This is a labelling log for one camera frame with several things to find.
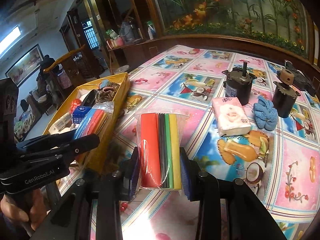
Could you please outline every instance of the wall mural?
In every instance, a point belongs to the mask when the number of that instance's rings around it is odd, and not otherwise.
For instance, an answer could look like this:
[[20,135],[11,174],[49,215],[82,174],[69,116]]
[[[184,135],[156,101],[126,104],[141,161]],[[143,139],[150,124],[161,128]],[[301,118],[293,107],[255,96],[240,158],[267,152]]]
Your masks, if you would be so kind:
[[306,57],[299,0],[157,0],[166,34],[212,33],[253,40]]

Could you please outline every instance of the green tube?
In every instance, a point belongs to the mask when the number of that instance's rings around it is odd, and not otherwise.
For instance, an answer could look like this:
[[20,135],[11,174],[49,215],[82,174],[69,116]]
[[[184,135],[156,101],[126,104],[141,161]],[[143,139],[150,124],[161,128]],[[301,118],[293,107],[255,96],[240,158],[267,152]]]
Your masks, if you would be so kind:
[[167,160],[168,160],[168,167],[169,167],[169,173],[168,173],[169,188],[174,188],[169,114],[165,114],[164,118],[165,118],[165,134],[166,134],[166,141],[167,141]]

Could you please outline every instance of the human hand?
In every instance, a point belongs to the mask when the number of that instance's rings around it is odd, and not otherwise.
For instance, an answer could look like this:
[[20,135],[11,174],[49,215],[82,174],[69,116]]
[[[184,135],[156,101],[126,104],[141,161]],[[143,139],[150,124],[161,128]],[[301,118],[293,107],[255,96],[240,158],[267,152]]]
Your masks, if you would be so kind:
[[[44,205],[44,200],[40,189],[36,189],[32,192],[32,203],[33,205],[30,209],[29,216],[31,221],[31,228],[33,230],[36,230],[47,215],[46,207]],[[10,204],[6,195],[4,195],[3,199],[1,200],[0,208],[3,214],[13,223],[29,221],[27,213],[14,204]]]

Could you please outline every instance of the blue knitted cloth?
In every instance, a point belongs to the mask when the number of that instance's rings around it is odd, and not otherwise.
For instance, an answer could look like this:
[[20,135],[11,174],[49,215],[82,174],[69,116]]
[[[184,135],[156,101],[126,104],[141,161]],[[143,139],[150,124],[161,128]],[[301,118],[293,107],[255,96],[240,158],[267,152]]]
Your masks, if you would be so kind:
[[252,112],[254,113],[257,126],[260,129],[265,128],[272,131],[278,123],[278,112],[273,107],[273,103],[263,96],[258,96],[258,103],[253,105]]

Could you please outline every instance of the picture frame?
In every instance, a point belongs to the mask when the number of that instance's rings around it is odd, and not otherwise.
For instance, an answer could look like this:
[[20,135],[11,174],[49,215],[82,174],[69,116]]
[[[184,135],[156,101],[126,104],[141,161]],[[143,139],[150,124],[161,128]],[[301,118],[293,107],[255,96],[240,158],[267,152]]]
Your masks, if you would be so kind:
[[35,71],[40,68],[40,62],[44,56],[39,44],[29,49],[21,58],[19,58],[5,73],[13,82],[20,87]]

